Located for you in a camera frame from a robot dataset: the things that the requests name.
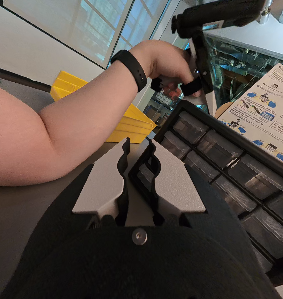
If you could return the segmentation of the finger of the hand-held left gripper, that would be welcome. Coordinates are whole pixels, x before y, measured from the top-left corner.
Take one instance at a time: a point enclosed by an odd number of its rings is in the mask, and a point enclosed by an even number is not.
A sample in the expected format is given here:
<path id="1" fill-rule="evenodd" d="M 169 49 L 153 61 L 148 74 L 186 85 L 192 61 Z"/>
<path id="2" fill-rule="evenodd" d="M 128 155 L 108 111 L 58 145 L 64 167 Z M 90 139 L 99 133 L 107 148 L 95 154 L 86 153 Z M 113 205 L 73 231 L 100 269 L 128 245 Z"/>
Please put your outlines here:
<path id="1" fill-rule="evenodd" d="M 204 92 L 202 91 L 202 94 L 198 97 L 196 97 L 196 100 L 198 101 L 198 105 L 202 104 L 206 104 L 207 105 L 207 109 L 208 109 L 208 113 L 215 117 L 216 111 L 217 111 L 217 103 L 216 103 L 216 97 L 215 97 L 215 92 L 209 92 L 206 95 L 204 94 Z"/>

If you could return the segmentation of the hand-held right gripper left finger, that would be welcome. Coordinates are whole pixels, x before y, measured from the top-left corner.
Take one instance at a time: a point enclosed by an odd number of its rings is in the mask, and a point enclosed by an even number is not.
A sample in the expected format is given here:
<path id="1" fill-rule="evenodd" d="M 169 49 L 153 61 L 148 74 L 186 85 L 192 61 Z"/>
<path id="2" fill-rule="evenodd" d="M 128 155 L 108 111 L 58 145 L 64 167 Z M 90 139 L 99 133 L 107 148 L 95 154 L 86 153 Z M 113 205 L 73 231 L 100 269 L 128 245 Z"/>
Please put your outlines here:
<path id="1" fill-rule="evenodd" d="M 124 173 L 129 153 L 130 139 L 127 137 L 93 164 L 72 213 L 93 214 L 99 220 L 111 215 L 118 226 L 125 226 L 129 197 Z"/>

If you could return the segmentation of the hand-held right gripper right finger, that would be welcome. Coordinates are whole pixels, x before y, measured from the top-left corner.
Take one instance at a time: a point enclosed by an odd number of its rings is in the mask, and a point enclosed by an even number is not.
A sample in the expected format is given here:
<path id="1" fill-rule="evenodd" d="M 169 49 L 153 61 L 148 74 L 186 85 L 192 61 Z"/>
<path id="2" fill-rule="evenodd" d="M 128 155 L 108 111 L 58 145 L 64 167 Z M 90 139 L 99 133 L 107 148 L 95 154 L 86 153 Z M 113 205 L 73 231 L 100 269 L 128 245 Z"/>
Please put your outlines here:
<path id="1" fill-rule="evenodd" d="M 153 172 L 149 206 L 154 224 L 162 225 L 169 215 L 180 219 L 183 214 L 205 213 L 204 203 L 184 162 L 154 139 L 149 141 L 149 149 Z"/>

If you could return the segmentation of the black drawer cabinet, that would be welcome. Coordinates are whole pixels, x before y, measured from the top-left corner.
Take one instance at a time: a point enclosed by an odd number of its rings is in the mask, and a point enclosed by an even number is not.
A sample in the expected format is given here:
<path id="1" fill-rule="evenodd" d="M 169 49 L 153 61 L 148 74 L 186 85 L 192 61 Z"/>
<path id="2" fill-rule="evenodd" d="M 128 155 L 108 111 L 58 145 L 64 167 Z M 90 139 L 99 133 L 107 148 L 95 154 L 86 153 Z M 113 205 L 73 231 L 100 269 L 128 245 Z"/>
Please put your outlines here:
<path id="1" fill-rule="evenodd" d="M 175 173 L 182 162 L 200 187 L 216 192 L 220 204 L 238 218 L 262 271 L 275 286 L 283 285 L 283 162 L 233 131 L 187 100 L 181 100 L 128 173 L 135 188 L 162 224 L 162 200 L 183 191 L 183 175 Z"/>

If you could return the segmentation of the grid of clear drawers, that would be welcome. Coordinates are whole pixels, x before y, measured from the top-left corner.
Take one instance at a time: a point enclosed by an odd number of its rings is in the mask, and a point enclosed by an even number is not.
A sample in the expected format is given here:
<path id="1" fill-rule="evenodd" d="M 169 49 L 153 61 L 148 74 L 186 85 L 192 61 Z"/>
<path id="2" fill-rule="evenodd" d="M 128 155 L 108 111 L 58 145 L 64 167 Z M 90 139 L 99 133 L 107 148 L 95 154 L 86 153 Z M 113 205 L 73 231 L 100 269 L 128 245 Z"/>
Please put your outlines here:
<path id="1" fill-rule="evenodd" d="M 155 140 L 204 178 L 248 233 L 263 270 L 283 276 L 283 165 L 216 119 L 181 109 Z"/>

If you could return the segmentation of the person's left forearm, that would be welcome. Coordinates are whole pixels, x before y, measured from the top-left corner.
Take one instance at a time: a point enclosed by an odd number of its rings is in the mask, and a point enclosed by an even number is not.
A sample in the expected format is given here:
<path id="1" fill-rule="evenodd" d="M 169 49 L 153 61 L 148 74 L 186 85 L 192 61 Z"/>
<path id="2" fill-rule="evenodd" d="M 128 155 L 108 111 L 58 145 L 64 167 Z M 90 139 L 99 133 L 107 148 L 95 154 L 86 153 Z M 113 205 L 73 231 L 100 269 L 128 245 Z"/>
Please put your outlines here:
<path id="1" fill-rule="evenodd" d="M 39 113 L 0 88 L 0 186 L 35 185 L 68 174 L 107 140 L 137 91 L 119 61 Z"/>

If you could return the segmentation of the person's left hand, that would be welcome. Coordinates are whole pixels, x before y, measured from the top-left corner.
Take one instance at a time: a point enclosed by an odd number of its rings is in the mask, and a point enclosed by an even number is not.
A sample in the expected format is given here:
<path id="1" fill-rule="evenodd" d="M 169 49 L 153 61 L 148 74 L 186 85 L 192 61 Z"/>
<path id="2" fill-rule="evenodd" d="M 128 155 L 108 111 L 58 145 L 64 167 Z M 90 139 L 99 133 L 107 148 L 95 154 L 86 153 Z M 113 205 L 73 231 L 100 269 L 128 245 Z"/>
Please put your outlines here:
<path id="1" fill-rule="evenodd" d="M 161 40 L 145 40 L 129 50 L 147 78 L 168 77 L 167 88 L 189 84 L 194 77 L 189 68 L 190 55 L 185 50 Z"/>

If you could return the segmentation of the instruction sheet on board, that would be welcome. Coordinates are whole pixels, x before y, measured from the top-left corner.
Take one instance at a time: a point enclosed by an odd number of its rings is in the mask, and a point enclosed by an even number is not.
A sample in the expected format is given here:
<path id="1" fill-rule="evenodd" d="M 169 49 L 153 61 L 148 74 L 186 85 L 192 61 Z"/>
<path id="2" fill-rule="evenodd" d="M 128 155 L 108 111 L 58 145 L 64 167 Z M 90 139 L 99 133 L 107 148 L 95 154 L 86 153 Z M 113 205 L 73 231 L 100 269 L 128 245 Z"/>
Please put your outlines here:
<path id="1" fill-rule="evenodd" d="M 224 103 L 216 110 L 214 118 L 218 119 L 232 104 L 234 104 L 234 102 Z"/>

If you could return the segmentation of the printed instruction sheet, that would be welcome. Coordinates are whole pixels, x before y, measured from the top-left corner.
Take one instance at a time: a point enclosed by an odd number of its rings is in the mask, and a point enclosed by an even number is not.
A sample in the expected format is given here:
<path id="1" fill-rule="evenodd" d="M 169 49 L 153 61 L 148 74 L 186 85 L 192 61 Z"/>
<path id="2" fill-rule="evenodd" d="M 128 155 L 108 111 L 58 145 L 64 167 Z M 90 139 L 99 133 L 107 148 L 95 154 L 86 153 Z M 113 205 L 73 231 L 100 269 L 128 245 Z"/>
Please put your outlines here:
<path id="1" fill-rule="evenodd" d="M 283 65 L 271 68 L 218 120 L 283 162 Z"/>

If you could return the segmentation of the yellow plastic bin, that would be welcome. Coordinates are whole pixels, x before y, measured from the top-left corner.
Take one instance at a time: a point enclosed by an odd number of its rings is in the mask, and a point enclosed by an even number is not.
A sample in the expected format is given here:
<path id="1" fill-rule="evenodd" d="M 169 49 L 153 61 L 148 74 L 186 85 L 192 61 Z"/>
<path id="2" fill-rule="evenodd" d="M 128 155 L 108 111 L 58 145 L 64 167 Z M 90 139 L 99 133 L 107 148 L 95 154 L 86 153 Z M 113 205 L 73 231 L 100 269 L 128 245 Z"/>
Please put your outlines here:
<path id="1" fill-rule="evenodd" d="M 57 102 L 87 83 L 70 73 L 60 71 L 51 86 L 50 95 Z M 140 144 L 156 126 L 150 118 L 131 104 L 106 142 L 118 143 L 124 138 L 129 138 L 130 143 Z"/>

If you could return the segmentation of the black wristband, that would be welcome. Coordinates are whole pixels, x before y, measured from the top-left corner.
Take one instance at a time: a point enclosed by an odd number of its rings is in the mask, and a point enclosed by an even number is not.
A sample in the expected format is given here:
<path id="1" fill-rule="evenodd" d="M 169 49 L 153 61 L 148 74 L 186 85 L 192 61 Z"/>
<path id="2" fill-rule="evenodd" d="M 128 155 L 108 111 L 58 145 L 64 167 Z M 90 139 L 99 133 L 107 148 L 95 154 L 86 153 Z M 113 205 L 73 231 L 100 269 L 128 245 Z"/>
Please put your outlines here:
<path id="1" fill-rule="evenodd" d="M 138 62 L 138 60 L 128 50 L 120 50 L 112 56 L 110 64 L 115 61 L 121 62 L 130 71 L 133 78 L 135 79 L 138 93 L 147 85 L 147 77 L 145 72 Z"/>

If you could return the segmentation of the large paned window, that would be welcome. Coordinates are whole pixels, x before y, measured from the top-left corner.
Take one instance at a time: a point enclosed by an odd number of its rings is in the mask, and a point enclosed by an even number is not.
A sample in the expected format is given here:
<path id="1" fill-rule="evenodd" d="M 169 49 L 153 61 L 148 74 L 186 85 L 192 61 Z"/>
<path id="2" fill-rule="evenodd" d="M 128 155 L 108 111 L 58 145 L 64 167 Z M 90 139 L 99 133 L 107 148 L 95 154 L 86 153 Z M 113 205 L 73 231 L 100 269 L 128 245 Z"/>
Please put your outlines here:
<path id="1" fill-rule="evenodd" d="M 102 68 L 150 39 L 166 0 L 8 0 L 3 5 Z"/>

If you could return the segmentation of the silver ventilation duct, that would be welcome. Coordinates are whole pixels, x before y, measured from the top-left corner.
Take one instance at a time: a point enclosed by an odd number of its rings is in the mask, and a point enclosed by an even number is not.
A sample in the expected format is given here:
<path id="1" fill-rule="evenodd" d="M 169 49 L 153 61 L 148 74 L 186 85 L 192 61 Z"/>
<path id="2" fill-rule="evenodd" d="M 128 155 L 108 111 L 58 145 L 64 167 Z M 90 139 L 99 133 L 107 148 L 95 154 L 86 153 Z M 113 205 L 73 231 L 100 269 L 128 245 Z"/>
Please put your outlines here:
<path id="1" fill-rule="evenodd" d="M 283 0 L 267 0 L 265 6 L 257 18 L 259 24 L 265 24 L 272 15 L 280 24 L 283 24 Z"/>

